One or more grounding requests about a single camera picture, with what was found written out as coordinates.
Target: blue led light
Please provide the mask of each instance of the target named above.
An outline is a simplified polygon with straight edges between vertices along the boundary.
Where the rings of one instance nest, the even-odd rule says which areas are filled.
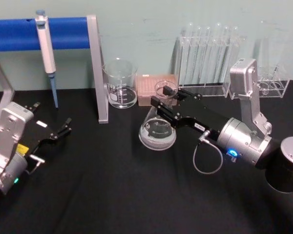
[[[235,150],[228,150],[228,154],[230,154],[230,155],[232,155],[234,157],[238,156],[238,153]]]

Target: erlenmeyer flask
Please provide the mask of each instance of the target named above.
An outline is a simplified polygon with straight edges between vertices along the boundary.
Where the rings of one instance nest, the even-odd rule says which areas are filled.
[[[168,86],[174,93],[170,96],[163,94],[163,87]],[[156,97],[171,108],[173,97],[177,94],[177,86],[170,81],[160,81],[155,85]],[[169,122],[157,115],[157,108],[151,107],[139,131],[140,141],[149,149],[165,150],[176,140],[176,131]]]

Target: yellow warning label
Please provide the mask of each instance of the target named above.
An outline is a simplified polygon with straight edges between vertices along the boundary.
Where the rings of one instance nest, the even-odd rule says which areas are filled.
[[[28,147],[21,145],[21,144],[18,144],[18,147],[16,148],[16,151],[21,155],[26,154],[28,150],[29,150]]]

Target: small glass beaker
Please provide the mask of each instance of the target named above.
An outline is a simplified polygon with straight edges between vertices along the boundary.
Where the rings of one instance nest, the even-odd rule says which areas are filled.
[[[174,93],[169,96],[164,95],[164,86],[170,87]],[[156,83],[155,91],[156,97],[171,108],[173,97],[177,94],[177,85],[170,81],[160,81]],[[171,147],[175,143],[176,137],[176,130],[168,121],[160,117],[157,114],[157,108],[152,106],[140,127],[140,141],[149,149],[159,151]]]
[[[108,102],[116,108],[125,109],[137,102],[134,80],[137,67],[131,62],[116,58],[103,66],[108,80]]]

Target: light blue wall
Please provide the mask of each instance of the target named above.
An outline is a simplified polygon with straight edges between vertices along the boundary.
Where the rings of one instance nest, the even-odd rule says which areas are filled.
[[[240,56],[251,57],[263,20],[266,33],[281,39],[271,60],[282,61],[293,79],[293,0],[0,0],[0,19],[33,18],[37,9],[50,17],[96,14],[104,59],[133,60],[140,74],[169,72],[175,38],[190,21],[238,26],[248,37]],[[59,89],[93,86],[88,50],[56,51],[55,61]],[[0,63],[16,90],[49,88],[40,52],[0,53]]]

